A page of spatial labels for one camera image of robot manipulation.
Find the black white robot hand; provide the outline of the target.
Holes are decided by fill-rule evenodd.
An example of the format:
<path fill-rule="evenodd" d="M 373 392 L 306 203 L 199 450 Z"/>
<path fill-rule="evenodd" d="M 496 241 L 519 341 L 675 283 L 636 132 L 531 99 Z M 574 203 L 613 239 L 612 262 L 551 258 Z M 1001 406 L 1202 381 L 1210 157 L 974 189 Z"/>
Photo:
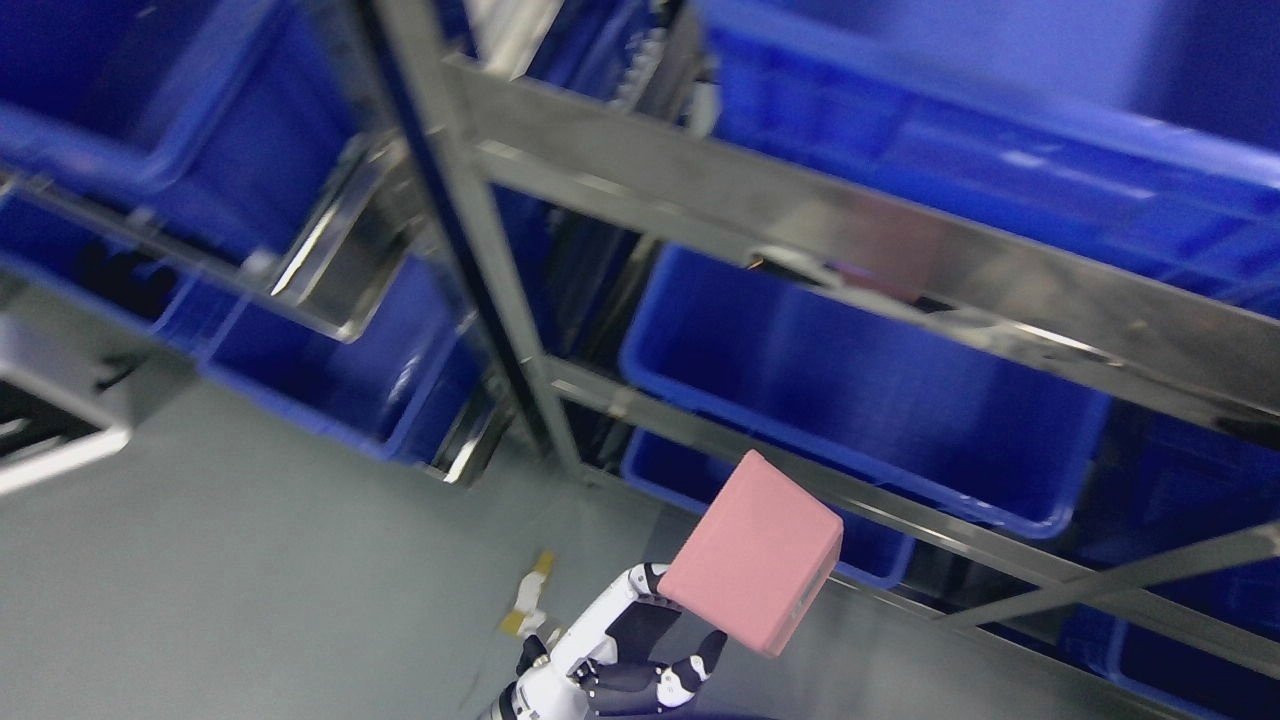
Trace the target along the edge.
<path fill-rule="evenodd" d="M 622 571 L 550 652 L 584 697 L 586 719 L 680 714 L 714 674 L 728 642 L 722 630 L 709 632 L 680 659 L 654 656 L 684 615 L 684 606 L 660 592 L 668 570 L 663 562 L 640 562 Z"/>

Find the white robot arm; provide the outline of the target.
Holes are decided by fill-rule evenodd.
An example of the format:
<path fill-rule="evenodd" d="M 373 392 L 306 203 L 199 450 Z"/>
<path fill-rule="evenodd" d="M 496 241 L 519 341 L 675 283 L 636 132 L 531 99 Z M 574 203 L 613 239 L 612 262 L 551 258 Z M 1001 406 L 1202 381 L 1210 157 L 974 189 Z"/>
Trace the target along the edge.
<path fill-rule="evenodd" d="M 522 639 L 516 678 L 477 714 L 479 719 L 586 719 L 586 665 L 562 664 L 540 630 Z"/>

